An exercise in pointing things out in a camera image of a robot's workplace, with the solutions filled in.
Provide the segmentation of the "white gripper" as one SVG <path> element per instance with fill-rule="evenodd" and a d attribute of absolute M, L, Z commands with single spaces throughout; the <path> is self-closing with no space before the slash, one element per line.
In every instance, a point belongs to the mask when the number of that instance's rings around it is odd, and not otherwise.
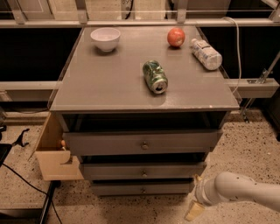
<path fill-rule="evenodd" d="M 219 195 L 216 192 L 214 179 L 204 179 L 198 174 L 195 174 L 194 178 L 197 181 L 195 197 L 198 201 L 193 200 L 190 203 L 189 209 L 185 215 L 187 221 L 194 221 L 200 216 L 205 210 L 204 206 L 210 207 L 219 203 Z"/>

